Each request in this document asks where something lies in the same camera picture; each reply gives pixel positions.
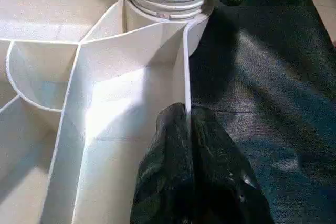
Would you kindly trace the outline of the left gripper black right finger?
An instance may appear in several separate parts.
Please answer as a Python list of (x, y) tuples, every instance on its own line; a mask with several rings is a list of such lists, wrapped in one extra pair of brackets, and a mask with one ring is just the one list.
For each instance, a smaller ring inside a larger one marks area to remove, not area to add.
[(191, 114), (194, 223), (272, 223), (268, 201), (249, 160), (209, 108)]

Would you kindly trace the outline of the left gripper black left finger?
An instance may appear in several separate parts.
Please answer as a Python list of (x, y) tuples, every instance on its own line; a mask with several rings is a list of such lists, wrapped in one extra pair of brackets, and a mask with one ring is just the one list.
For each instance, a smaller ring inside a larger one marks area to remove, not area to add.
[(156, 132), (140, 162), (130, 223), (192, 223), (195, 198), (185, 106), (175, 103), (156, 119)]

